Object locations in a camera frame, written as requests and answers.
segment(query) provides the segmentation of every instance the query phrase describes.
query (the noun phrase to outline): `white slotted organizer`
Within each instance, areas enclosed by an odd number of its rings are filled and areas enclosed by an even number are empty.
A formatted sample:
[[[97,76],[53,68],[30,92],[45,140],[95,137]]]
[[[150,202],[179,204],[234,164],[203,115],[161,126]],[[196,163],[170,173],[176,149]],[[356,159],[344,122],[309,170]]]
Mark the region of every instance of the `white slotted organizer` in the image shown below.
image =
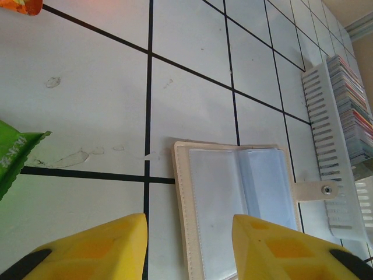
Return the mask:
[[[339,188],[335,199],[325,201],[330,230],[341,239],[371,243],[372,221],[364,223],[363,214],[371,215],[373,207],[360,207],[326,61],[303,73],[302,84],[321,180],[337,181]]]

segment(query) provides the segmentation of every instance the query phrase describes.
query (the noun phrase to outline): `white tile floor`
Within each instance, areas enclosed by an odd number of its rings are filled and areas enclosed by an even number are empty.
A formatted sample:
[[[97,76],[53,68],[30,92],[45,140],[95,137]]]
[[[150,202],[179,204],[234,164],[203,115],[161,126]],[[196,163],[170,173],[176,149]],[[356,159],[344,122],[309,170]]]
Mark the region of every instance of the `white tile floor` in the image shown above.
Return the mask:
[[[223,0],[151,3],[45,0],[36,17],[0,10],[0,119],[53,132],[0,203],[0,271],[42,243],[145,211],[145,279],[185,279],[170,159],[178,139],[285,146],[296,180],[319,180],[300,75],[325,52],[358,71],[327,7],[226,0],[225,17]],[[61,83],[47,88],[52,77]],[[306,233],[340,243],[322,202],[300,209]],[[365,243],[343,244],[369,257]]]

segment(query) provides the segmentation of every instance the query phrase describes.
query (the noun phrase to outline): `green snack package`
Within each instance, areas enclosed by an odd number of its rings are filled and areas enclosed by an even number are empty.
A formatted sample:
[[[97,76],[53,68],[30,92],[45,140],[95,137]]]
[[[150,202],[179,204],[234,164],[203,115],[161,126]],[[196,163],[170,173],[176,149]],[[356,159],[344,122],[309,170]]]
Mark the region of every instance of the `green snack package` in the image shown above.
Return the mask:
[[[20,133],[0,120],[0,200],[20,173],[31,150],[51,132]]]

